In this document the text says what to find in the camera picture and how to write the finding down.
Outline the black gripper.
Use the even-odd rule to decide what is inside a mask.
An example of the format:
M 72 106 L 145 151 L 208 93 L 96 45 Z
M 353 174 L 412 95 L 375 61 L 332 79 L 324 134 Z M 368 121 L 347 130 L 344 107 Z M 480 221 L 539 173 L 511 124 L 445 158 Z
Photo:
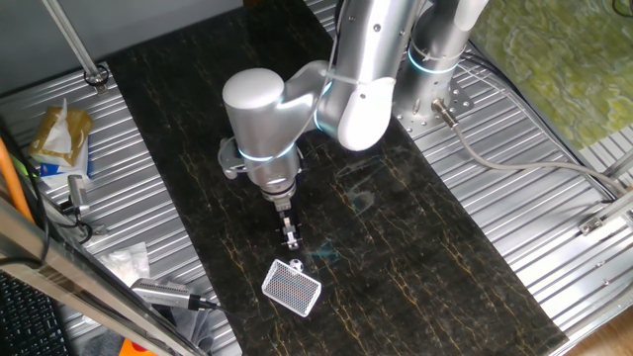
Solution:
M 290 201 L 277 202 L 275 208 L 281 220 L 281 230 L 284 234 L 282 244 L 290 250 L 297 250 L 302 239 L 299 235 L 299 225 L 292 204 Z

